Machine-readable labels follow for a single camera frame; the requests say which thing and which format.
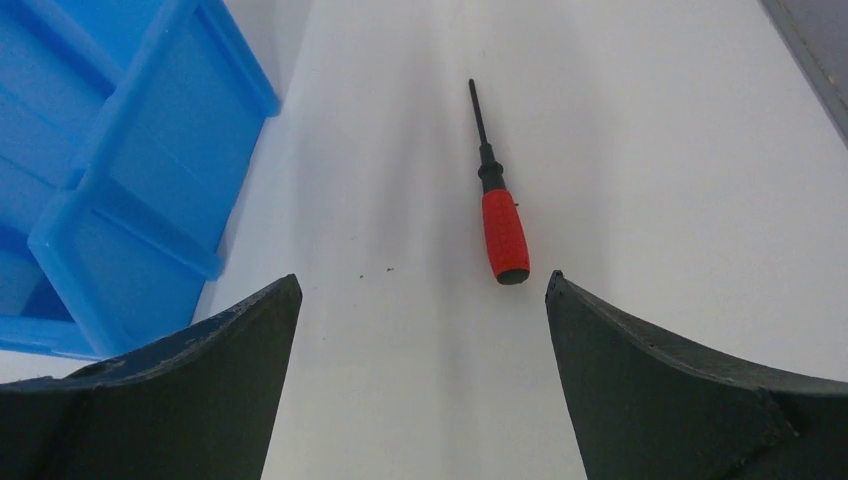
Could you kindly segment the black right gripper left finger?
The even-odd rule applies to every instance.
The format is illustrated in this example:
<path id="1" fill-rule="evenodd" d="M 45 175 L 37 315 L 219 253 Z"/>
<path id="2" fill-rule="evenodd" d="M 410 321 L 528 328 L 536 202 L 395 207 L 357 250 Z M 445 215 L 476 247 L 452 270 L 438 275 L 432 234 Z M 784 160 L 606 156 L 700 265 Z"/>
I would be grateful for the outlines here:
<path id="1" fill-rule="evenodd" d="M 1 387 L 5 479 L 258 479 L 303 294 L 229 309 L 66 377 Z"/>

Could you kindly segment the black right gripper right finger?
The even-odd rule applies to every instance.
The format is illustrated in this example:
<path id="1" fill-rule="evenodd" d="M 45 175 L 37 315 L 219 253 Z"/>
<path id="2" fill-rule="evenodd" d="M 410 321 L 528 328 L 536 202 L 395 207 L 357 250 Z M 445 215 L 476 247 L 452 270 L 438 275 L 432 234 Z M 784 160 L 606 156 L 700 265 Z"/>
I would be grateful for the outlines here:
<path id="1" fill-rule="evenodd" d="M 714 350 L 550 277 L 545 305 L 591 479 L 843 479 L 847 386 Z"/>

